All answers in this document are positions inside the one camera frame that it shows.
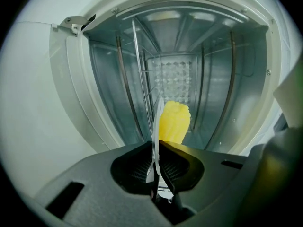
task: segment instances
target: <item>yellow corn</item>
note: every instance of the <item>yellow corn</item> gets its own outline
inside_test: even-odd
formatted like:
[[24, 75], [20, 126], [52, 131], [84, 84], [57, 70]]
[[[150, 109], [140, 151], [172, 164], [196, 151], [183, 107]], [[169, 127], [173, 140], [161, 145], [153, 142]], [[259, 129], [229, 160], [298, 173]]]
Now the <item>yellow corn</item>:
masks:
[[159, 124], [159, 140], [181, 144], [190, 123], [188, 106], [168, 101], [163, 109]]

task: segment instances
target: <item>screw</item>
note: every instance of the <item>screw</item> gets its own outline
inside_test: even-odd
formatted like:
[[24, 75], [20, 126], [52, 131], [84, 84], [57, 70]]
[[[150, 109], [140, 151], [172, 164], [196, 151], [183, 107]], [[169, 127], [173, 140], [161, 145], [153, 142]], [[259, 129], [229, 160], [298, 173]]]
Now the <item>screw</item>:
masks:
[[119, 9], [118, 8], [113, 8], [112, 11], [111, 11], [113, 14], [117, 14], [119, 12]]

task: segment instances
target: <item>rectangular slot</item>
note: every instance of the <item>rectangular slot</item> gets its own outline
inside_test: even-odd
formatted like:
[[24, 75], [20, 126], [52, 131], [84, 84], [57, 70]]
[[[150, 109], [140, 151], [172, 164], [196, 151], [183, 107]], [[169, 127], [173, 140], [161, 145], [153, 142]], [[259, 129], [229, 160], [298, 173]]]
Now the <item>rectangular slot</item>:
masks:
[[71, 182], [62, 192], [46, 207], [56, 217], [63, 219], [72, 203], [76, 200], [84, 185]]
[[223, 162], [221, 162], [222, 165], [225, 165], [225, 166], [229, 166], [229, 167], [232, 167], [232, 168], [236, 168], [236, 169], [241, 169], [243, 164], [240, 164], [240, 163], [236, 163], [236, 162], [232, 162], [232, 161], [228, 161], [228, 160], [224, 160]]

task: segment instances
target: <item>yellow object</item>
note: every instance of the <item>yellow object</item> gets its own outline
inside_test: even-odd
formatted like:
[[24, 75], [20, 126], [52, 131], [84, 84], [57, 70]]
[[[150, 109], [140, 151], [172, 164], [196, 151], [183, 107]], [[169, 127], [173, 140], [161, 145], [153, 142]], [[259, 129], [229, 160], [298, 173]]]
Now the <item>yellow object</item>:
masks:
[[168, 101], [163, 109], [159, 124], [159, 140], [181, 144], [189, 127], [188, 106]]

